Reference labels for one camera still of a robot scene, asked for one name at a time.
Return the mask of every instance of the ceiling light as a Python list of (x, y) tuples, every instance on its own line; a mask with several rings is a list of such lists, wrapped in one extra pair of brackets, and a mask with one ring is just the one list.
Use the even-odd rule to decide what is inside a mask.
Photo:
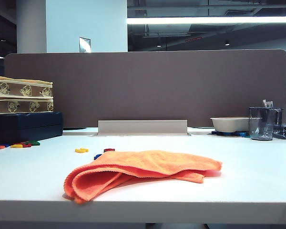
[(283, 17), (183, 17), (183, 18), (127, 18), (127, 24), (237, 24), (286, 23)]

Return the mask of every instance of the black case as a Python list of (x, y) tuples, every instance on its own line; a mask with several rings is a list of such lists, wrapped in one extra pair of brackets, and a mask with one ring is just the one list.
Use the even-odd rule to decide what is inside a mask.
[(0, 114), (0, 144), (61, 136), (62, 129), (61, 112)]

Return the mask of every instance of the cloth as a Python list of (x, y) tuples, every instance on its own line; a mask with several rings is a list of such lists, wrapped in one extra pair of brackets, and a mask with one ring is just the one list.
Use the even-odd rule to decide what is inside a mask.
[(64, 191), (68, 198), (81, 204), (132, 179), (140, 182), (138, 178), (170, 178), (203, 183), (208, 176), (206, 171), (219, 171), (221, 164), (207, 157), (161, 150), (107, 151), (73, 170), (65, 179)]

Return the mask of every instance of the desk surface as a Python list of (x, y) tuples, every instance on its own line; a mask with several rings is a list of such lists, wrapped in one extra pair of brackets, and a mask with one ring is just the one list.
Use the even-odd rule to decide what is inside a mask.
[[(0, 150), (0, 220), (286, 224), (286, 140), (214, 135), (63, 135), (32, 148)], [(88, 153), (77, 154), (85, 147)], [(105, 148), (161, 149), (223, 162), (203, 184), (150, 181), (111, 189), (84, 205), (63, 195), (76, 167)]]

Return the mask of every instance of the glass cup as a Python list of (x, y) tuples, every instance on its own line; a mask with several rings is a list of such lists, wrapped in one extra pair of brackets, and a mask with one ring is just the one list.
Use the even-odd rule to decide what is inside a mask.
[(281, 109), (274, 107), (249, 108), (249, 134), (254, 140), (272, 140), (274, 124), (278, 122)]

